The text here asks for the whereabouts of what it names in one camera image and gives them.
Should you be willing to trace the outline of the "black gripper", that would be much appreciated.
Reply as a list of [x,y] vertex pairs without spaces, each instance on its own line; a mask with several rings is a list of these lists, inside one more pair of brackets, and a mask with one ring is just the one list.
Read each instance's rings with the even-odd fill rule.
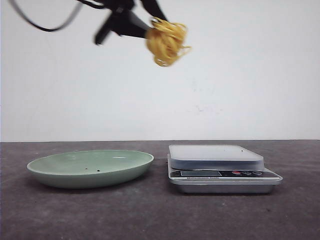
[[[112,30],[119,36],[146,38],[150,27],[131,11],[135,6],[133,0],[97,0],[97,2],[111,10],[111,14],[94,36],[96,45],[101,45]],[[141,3],[151,16],[168,21],[157,0],[141,0]]]

